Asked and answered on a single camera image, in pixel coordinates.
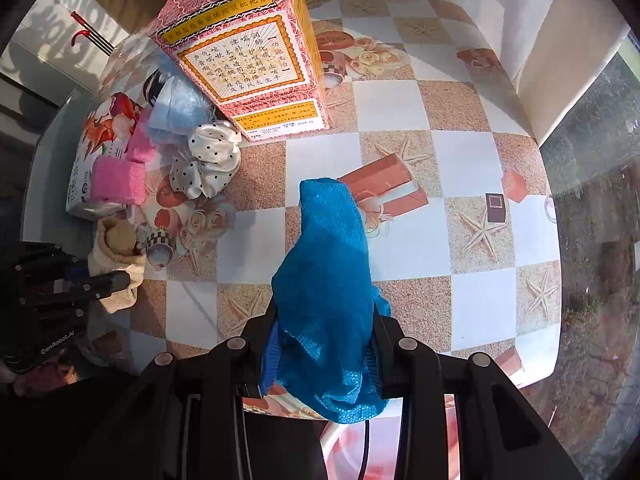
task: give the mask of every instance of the black cable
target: black cable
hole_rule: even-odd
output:
[[[360,473],[358,480],[363,480],[364,473],[367,470],[367,461],[369,460],[369,421],[364,421],[364,451],[362,452],[362,465],[360,466]]]

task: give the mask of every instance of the blue cloth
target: blue cloth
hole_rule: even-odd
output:
[[[347,187],[304,180],[300,205],[302,233],[271,280],[282,348],[276,380],[325,418],[352,424],[387,403],[367,362],[374,301],[381,314],[390,309],[371,285],[367,239]]]
[[[155,144],[183,144],[200,124],[214,121],[214,106],[164,52],[156,54],[166,82],[149,116],[149,138]]]

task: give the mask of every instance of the yellow label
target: yellow label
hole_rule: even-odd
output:
[[[228,28],[179,52],[178,57],[217,102],[305,80],[279,14]]]
[[[168,44],[177,43],[191,34],[196,34],[205,28],[220,23],[229,18],[244,14],[259,7],[268,6],[273,0],[229,0],[210,9],[204,10],[186,22],[169,28],[162,33]]]
[[[293,10],[298,17],[300,29],[305,37],[306,48],[308,49],[309,57],[311,58],[311,65],[313,66],[314,73],[316,74],[318,88],[324,96],[324,84],[322,84],[322,59],[320,59],[318,43],[316,42],[316,35],[311,22],[311,16],[309,15],[309,9],[306,6],[306,1],[293,0]]]
[[[301,121],[302,119],[310,119],[312,117],[318,117],[314,102],[302,101],[301,103],[293,103],[292,105],[272,108],[271,110],[234,117],[234,119],[245,130],[257,130],[258,128],[273,126],[274,124]]]

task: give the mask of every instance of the curtain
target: curtain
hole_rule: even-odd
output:
[[[513,82],[542,144],[628,34],[611,0],[457,0]]]

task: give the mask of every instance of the small black card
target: small black card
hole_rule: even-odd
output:
[[[507,209],[504,206],[504,195],[497,193],[486,194],[486,219],[489,222],[504,222]]]

